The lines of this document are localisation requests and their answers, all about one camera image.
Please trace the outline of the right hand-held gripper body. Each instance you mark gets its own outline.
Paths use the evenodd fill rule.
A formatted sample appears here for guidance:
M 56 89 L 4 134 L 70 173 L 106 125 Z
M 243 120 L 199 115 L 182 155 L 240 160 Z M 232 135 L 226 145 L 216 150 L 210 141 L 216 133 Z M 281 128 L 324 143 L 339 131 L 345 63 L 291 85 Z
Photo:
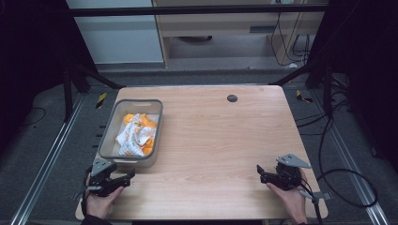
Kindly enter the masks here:
M 291 190 L 301 184 L 301 168 L 311 169 L 312 165 L 294 154 L 276 157 L 276 186 L 282 190 Z

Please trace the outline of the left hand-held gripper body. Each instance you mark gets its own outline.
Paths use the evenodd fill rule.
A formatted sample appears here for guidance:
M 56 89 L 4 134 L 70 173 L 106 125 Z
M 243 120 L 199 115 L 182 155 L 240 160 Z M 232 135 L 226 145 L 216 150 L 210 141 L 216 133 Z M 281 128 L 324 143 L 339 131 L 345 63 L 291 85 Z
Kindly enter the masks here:
M 91 166 L 87 190 L 100 197 L 107 197 L 111 190 L 111 173 L 117 169 L 115 163 L 103 158 L 96 158 Z

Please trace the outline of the person's right hand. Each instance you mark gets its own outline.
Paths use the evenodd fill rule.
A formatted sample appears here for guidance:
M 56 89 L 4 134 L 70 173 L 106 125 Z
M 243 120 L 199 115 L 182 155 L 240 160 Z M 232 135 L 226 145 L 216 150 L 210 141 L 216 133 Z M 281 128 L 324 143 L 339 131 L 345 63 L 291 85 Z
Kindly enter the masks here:
M 283 207 L 293 224 L 301 222 L 308 223 L 306 216 L 306 199 L 299 193 L 300 190 L 303 190 L 302 186 L 287 191 L 271 183 L 266 183 L 266 186 L 282 201 Z

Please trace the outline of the person's left hand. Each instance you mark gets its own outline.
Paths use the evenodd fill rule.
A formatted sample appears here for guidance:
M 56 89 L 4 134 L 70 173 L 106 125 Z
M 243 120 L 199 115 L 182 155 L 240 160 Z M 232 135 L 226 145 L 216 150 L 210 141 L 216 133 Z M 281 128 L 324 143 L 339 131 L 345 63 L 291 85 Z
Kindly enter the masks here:
M 99 197 L 87 192 L 85 197 L 85 210 L 90 216 L 106 219 L 111 211 L 112 205 L 123 192 L 124 187 L 119 187 L 107 197 Z

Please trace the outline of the grey plastic bin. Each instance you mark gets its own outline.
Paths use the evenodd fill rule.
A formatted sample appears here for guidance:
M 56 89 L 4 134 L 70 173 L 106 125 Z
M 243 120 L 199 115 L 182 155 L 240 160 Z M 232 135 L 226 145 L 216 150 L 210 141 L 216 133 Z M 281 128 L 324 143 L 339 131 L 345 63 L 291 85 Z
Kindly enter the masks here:
M 98 153 L 102 158 L 115 163 L 131 165 L 135 167 L 150 167 L 158 156 L 158 143 L 161 132 L 162 102 L 158 99 L 121 99 L 113 107 L 108 124 L 99 144 Z M 124 157 L 118 154 L 120 149 L 116 142 L 116 136 L 125 127 L 123 118 L 128 113 L 146 113 L 149 118 L 158 124 L 153 151 L 146 157 Z

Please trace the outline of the orange and white cloth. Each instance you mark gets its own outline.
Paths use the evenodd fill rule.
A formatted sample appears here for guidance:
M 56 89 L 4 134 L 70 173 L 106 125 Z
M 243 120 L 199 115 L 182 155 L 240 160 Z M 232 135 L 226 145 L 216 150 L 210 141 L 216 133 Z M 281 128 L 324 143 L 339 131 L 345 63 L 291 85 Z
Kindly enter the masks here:
M 128 113 L 123 118 L 125 127 L 116 136 L 118 154 L 124 157 L 146 157 L 154 149 L 158 124 L 146 113 Z

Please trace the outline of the yellow and black tape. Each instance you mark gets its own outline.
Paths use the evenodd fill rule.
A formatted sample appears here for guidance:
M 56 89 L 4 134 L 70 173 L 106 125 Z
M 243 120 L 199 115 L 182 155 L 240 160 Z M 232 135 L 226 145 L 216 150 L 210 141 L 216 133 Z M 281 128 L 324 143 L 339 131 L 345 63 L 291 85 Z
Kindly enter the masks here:
M 313 99 L 310 97 L 304 97 L 299 90 L 296 90 L 296 99 L 307 103 L 313 103 Z
M 105 92 L 101 93 L 99 95 L 98 101 L 97 101 L 96 106 L 95 106 L 96 109 L 100 109 L 101 108 L 104 100 L 106 99 L 106 96 L 107 96 L 107 93 L 105 93 Z

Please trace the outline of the black metal stand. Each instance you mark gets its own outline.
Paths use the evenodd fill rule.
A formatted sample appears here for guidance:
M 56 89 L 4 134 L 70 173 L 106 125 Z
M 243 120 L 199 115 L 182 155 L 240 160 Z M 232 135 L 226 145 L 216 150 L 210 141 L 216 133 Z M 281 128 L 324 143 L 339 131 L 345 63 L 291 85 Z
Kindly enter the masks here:
M 64 87 L 64 100 L 65 100 L 65 122 L 72 117 L 72 91 L 71 86 L 74 84 L 79 93 L 87 93 L 90 90 L 86 76 L 105 84 L 112 89 L 121 89 L 123 85 L 117 84 L 101 76 L 97 71 L 91 70 L 87 67 L 77 64 L 68 64 L 63 71 L 63 87 Z
M 307 88 L 315 88 L 320 83 L 323 83 L 323 110 L 328 118 L 332 117 L 332 106 L 331 106 L 331 62 L 330 60 L 313 60 L 307 63 L 305 66 L 296 69 L 287 76 L 271 82 L 270 85 L 283 86 L 291 80 L 294 80 L 299 75 L 308 73 L 309 76 L 305 82 Z

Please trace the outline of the black curtain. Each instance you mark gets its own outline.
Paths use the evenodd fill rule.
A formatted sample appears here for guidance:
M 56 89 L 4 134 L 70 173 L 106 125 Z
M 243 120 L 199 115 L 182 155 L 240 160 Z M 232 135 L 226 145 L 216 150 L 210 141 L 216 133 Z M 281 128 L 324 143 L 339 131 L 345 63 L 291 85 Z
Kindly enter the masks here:
M 362 124 L 398 173 L 398 0 L 329 0 L 311 56 L 332 35 L 332 70 L 348 76 Z
M 0 0 L 0 156 L 40 92 L 63 82 L 65 66 L 97 68 L 77 22 L 58 16 L 67 0 Z

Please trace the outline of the white cabinet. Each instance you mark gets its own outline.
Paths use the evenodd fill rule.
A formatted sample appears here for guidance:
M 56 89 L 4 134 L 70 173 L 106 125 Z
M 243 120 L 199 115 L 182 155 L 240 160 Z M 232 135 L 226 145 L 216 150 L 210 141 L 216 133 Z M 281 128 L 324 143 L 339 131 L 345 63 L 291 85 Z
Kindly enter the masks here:
M 151 0 L 67 0 L 70 9 L 146 8 Z M 84 42 L 97 65 L 162 63 L 155 17 L 76 17 Z

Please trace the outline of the light wooden desk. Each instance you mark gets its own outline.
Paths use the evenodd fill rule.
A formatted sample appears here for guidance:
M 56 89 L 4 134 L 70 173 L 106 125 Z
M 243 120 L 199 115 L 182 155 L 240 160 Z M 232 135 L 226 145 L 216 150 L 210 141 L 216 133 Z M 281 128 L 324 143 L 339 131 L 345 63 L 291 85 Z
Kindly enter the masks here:
M 319 4 L 329 0 L 151 0 L 155 7 Z M 323 12 L 158 15 L 162 38 L 265 34 L 276 60 L 293 56 L 296 37 L 315 35 Z

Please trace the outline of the black horizontal bar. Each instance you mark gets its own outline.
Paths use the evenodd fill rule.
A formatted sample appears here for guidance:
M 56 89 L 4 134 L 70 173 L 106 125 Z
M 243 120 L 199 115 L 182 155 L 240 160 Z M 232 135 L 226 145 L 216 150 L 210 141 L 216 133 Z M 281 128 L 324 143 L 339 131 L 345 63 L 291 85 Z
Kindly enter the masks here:
M 290 5 L 234 5 L 234 6 L 188 6 L 188 7 L 118 7 L 118 8 L 77 8 L 67 11 L 73 17 L 100 16 L 144 16 L 144 15 L 191 15 L 231 13 L 279 13 L 279 12 L 320 12 L 328 4 Z

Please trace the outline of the grey metal bracket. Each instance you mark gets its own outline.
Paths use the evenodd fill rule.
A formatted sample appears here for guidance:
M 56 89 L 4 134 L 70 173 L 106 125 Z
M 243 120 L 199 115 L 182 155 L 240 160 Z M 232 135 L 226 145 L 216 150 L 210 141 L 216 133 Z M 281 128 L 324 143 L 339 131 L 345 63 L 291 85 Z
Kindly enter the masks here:
M 323 224 L 323 218 L 321 217 L 319 202 L 321 200 L 324 200 L 324 201 L 330 200 L 331 199 L 331 195 L 328 194 L 328 193 L 322 193 L 322 192 L 312 192 L 312 193 L 310 193 L 309 191 L 306 191 L 306 190 L 300 190 L 299 193 L 312 202 L 312 204 L 314 205 L 314 211 L 315 211 L 315 215 L 316 215 L 318 224 L 319 225 L 324 225 Z

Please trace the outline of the aluminium floor rail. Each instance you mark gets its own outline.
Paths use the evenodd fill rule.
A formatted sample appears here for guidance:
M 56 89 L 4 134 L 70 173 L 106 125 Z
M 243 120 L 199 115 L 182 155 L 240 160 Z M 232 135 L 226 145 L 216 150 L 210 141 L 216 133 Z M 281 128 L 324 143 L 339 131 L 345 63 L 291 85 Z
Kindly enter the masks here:
M 326 115 L 324 121 L 327 125 L 324 128 L 323 136 L 326 134 L 330 135 L 344 168 L 349 170 L 348 175 L 351 183 L 359 195 L 361 204 L 365 205 L 365 210 L 370 220 L 374 225 L 390 225 L 387 216 L 376 199 L 375 192 L 372 191 L 370 183 L 364 178 L 359 177 L 361 170 L 350 154 L 340 131 L 332 123 L 332 119 L 330 119 L 328 115 Z
M 57 136 L 46 156 L 43 163 L 41 164 L 38 173 L 25 194 L 22 203 L 18 207 L 17 211 L 13 215 L 9 225 L 25 225 L 27 220 L 29 219 L 33 208 L 35 207 L 38 197 L 43 190 L 48 177 L 53 170 L 54 164 L 58 159 L 59 154 L 61 153 L 63 146 L 70 134 L 70 131 L 77 119 L 77 116 L 80 113 L 82 108 L 82 104 L 85 99 L 85 94 L 78 94 L 75 102 L 72 105 L 72 111 L 69 116 L 69 119 L 66 120 L 62 127 L 60 128 Z

